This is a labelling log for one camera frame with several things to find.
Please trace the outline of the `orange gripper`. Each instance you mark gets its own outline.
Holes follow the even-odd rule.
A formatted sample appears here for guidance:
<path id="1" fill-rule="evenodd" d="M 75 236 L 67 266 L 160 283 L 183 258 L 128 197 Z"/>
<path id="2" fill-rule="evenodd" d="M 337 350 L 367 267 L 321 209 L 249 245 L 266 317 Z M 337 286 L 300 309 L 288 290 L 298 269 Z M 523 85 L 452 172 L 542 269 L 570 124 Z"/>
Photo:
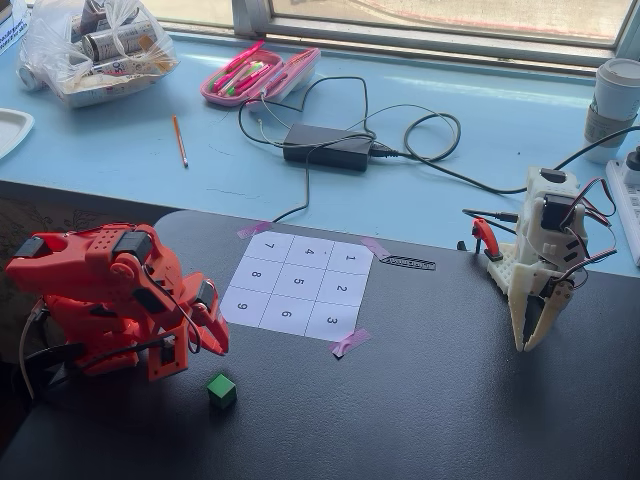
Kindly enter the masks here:
<path id="1" fill-rule="evenodd" d="M 198 334 L 201 349 L 224 355 L 229 351 L 229 330 L 219 308 L 219 294 L 214 283 L 201 272 L 183 278 L 180 305 L 189 313 Z M 209 329 L 202 321 L 211 321 Z"/>

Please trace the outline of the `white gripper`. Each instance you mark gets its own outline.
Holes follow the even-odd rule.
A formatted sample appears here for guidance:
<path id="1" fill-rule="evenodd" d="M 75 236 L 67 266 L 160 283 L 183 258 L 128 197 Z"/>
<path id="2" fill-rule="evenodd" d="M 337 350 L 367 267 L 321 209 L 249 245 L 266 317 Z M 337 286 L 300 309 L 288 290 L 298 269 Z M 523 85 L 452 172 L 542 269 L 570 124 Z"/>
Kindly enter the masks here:
<path id="1" fill-rule="evenodd" d="M 575 289 L 574 279 L 562 280 L 563 273 L 552 270 L 546 264 L 516 263 L 509 284 L 510 313 L 514 343 L 518 352 L 533 350 L 545 338 L 559 314 L 566 308 Z M 559 288 L 561 294 L 554 291 Z M 528 341 L 524 338 L 526 312 L 530 301 L 536 305 L 539 297 L 547 299 L 538 323 Z"/>

